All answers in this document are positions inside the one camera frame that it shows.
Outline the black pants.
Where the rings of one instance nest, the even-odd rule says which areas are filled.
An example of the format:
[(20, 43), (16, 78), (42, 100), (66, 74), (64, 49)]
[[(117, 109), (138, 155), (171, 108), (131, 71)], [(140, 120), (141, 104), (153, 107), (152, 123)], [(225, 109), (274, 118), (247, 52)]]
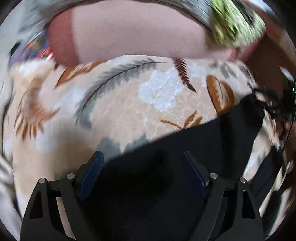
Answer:
[[(111, 160), (82, 202), (96, 240), (190, 240), (203, 198), (186, 174), (189, 151), (206, 169), (227, 180), (243, 177), (263, 107), (251, 95), (228, 113)], [(266, 178), (253, 191), (264, 188)]]

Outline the leaf pattern fleece blanket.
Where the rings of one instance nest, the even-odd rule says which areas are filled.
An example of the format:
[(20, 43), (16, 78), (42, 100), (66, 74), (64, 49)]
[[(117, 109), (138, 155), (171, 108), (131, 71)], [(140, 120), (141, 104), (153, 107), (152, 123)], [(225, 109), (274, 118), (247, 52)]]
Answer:
[(1, 84), (1, 221), (19, 229), (34, 183), (211, 121), (256, 87), (241, 61), (125, 55), (65, 67), (31, 59)]

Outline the colourful small packet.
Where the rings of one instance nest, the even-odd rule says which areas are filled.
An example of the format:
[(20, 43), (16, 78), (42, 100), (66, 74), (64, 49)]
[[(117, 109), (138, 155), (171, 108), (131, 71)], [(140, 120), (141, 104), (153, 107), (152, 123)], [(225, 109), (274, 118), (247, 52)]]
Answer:
[(25, 45), (23, 50), (25, 60), (28, 59), (53, 59), (54, 55), (51, 50), (48, 35), (45, 30), (36, 33)]

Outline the pink bolster pillow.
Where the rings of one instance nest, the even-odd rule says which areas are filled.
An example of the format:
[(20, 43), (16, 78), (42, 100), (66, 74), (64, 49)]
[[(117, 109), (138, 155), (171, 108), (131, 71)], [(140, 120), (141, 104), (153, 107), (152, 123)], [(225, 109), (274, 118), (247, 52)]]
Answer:
[(49, 23), (55, 59), (66, 66), (135, 54), (233, 60), (234, 48), (177, 8), (152, 1), (98, 1), (70, 7)]

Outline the grey quilted pillow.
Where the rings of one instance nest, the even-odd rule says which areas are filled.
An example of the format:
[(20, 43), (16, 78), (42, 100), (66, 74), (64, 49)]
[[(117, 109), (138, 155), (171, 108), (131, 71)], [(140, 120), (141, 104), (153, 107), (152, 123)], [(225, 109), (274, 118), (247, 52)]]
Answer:
[[(20, 33), (31, 33), (42, 29), (63, 10), (87, 1), (24, 1)], [(176, 8), (212, 29), (213, 10), (211, 1), (156, 1)]]

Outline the green patterned folded quilt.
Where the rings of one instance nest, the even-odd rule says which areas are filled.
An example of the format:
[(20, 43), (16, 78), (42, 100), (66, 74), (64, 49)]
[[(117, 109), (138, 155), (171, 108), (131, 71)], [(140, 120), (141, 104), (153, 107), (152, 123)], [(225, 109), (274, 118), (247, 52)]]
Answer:
[(211, 1), (211, 7), (211, 29), (218, 44), (249, 46), (265, 33), (262, 18), (243, 1)]

